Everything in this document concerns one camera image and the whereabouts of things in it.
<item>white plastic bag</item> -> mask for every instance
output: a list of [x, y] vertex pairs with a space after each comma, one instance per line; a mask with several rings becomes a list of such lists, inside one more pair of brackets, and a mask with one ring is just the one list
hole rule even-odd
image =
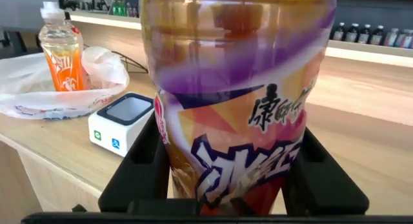
[[43, 53], [0, 60], [0, 112], [25, 119], [85, 116], [129, 84], [119, 56], [105, 48], [85, 49], [82, 64], [93, 89], [56, 92]]

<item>blue logo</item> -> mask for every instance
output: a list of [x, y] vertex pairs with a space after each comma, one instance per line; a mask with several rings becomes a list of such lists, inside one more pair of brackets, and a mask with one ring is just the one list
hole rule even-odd
[[112, 147], [114, 147], [114, 148], [116, 148], [116, 149], [119, 149], [119, 146], [120, 146], [119, 140], [117, 140], [117, 139], [112, 139]]

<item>orange label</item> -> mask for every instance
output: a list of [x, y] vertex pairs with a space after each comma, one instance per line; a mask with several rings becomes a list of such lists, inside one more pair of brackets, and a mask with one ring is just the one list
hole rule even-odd
[[86, 90], [79, 49], [54, 52], [43, 48], [56, 91]]

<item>bottle label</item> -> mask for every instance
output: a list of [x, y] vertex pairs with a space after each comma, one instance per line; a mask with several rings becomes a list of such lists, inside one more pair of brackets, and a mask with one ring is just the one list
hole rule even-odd
[[401, 46], [401, 42], [403, 41], [403, 39], [406, 37], [406, 34], [400, 34], [399, 37], [396, 39], [396, 42], [394, 43], [395, 47], [400, 47]]
[[356, 41], [356, 37], [357, 37], [356, 33], [348, 33], [346, 36], [346, 41], [353, 43]]
[[394, 46], [397, 37], [397, 34], [390, 34], [386, 39], [385, 46]]
[[358, 43], [366, 44], [368, 41], [368, 34], [360, 34]]
[[370, 41], [371, 45], [380, 45], [381, 38], [383, 36], [372, 36], [372, 40]]
[[343, 32], [336, 31], [336, 32], [334, 33], [333, 40], [341, 41], [341, 40], [343, 39], [343, 35], [344, 35]]
[[412, 43], [413, 36], [405, 36], [400, 44], [401, 48], [410, 48]]
[[52, 73], [56, 91], [77, 91], [86, 89], [78, 45], [56, 52], [53, 48], [43, 47], [47, 63]]

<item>plastic bottle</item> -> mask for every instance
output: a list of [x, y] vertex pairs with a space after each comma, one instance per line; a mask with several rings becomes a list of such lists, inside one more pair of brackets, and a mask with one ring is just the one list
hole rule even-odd
[[400, 47], [400, 46], [401, 46], [401, 42], [402, 42], [402, 41], [404, 40], [404, 38], [407, 36], [408, 31], [409, 31], [409, 30], [404, 29], [404, 30], [402, 31], [402, 33], [400, 33], [400, 34], [398, 35], [398, 37], [397, 37], [397, 39], [396, 39], [396, 42], [394, 43], [394, 47]]
[[140, 2], [174, 196], [198, 199], [202, 214], [268, 214], [303, 137], [336, 0]]
[[345, 33], [344, 23], [340, 23], [339, 26], [337, 26], [336, 31], [334, 31], [333, 40], [342, 41], [344, 37], [344, 33]]
[[68, 12], [65, 12], [65, 22], [68, 25], [68, 27], [73, 31], [73, 33], [77, 37], [77, 43], [79, 43], [79, 53], [82, 56], [83, 54], [83, 36], [82, 33], [79, 31], [76, 26], [73, 25], [72, 20], [70, 20], [70, 14]]
[[373, 31], [372, 37], [370, 39], [370, 44], [371, 45], [380, 45], [381, 40], [383, 39], [384, 35], [384, 26], [379, 25], [377, 28]]
[[357, 42], [361, 44], [367, 44], [369, 37], [370, 37], [370, 25], [365, 24], [364, 28], [360, 30], [360, 35], [359, 35], [359, 39]]
[[407, 34], [401, 40], [400, 48], [410, 48], [413, 41], [413, 30], [407, 30]]
[[118, 9], [117, 9], [117, 1], [114, 1], [112, 3], [112, 11], [113, 11], [114, 15], [119, 15]]
[[126, 16], [133, 17], [132, 7], [130, 6], [129, 2], [126, 4]]
[[57, 3], [43, 4], [41, 15], [46, 25], [40, 31], [39, 39], [56, 91], [88, 89], [77, 34], [65, 21], [65, 12], [59, 9]]
[[385, 46], [394, 46], [394, 43], [396, 42], [396, 39], [398, 38], [399, 34], [399, 29], [398, 28], [392, 28], [389, 33], [387, 33], [385, 42], [383, 45]]
[[351, 27], [347, 31], [346, 40], [345, 40], [346, 42], [349, 42], [349, 43], [356, 42], [357, 36], [359, 34], [358, 26], [359, 25], [357, 23], [351, 24]]

